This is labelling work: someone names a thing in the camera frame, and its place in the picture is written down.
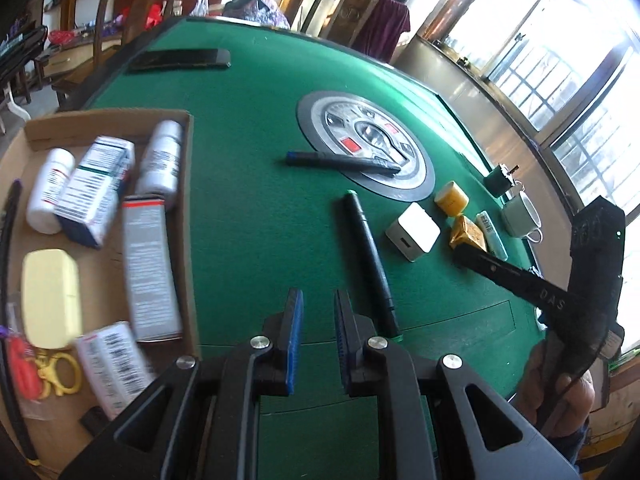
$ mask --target purple cloth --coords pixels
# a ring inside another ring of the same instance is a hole
[[[400,34],[409,30],[407,6],[393,0],[380,0],[351,47],[388,63],[398,46]]]

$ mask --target white mug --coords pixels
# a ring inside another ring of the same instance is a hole
[[[502,220],[511,236],[526,238],[535,244],[542,241],[540,215],[524,191],[507,201],[502,208]],[[534,232],[538,232],[539,239],[531,237]]]

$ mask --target yellow scissors handle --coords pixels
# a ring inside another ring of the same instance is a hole
[[[58,361],[60,359],[64,359],[65,361],[67,361],[74,370],[73,386],[65,386],[60,382],[60,379],[58,378],[56,365],[58,364]],[[42,367],[38,370],[38,376],[44,381],[44,387],[40,396],[41,399],[45,399],[49,396],[49,394],[51,393],[52,384],[56,395],[59,397],[65,394],[76,394],[80,391],[80,388],[82,387],[82,372],[80,370],[78,361],[76,361],[73,356],[64,352],[58,352],[56,354],[53,354],[53,356],[49,360],[49,363],[45,364],[44,360],[36,360],[36,364],[38,364],[38,366],[42,365]]]

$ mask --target green table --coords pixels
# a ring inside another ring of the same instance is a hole
[[[168,48],[226,48],[232,66],[120,74],[91,106],[184,108],[194,115],[191,256],[204,357],[260,333],[290,286],[305,295],[296,393],[262,402],[261,480],[377,478],[375,401],[343,394],[335,345],[334,290],[346,288],[354,309],[367,312],[335,220],[335,203],[349,188],[357,190],[378,242],[406,348],[431,358],[455,352],[500,394],[513,391],[540,339],[532,306],[452,263],[450,220],[432,198],[420,205],[442,234],[431,253],[409,263],[384,235],[407,203],[337,172],[280,163],[289,150],[310,149],[296,121],[302,96],[335,90],[367,98],[420,139],[436,190],[457,181],[470,198],[467,215],[487,210],[510,262],[529,267],[524,244],[506,234],[499,203],[482,186],[484,160],[437,96],[391,67],[265,27],[182,20],[149,46]]]

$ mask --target black marker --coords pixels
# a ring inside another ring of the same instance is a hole
[[[377,325],[382,330],[382,335],[394,341],[402,341],[394,300],[391,297],[389,284],[386,282],[385,269],[382,267],[378,248],[371,235],[358,195],[350,189],[343,200],[358,247],[358,256],[373,303],[374,315],[378,318]]]
[[[386,176],[393,176],[402,169],[396,163],[382,160],[381,158],[361,158],[359,156],[323,152],[287,152],[285,162],[288,166],[360,171]]]

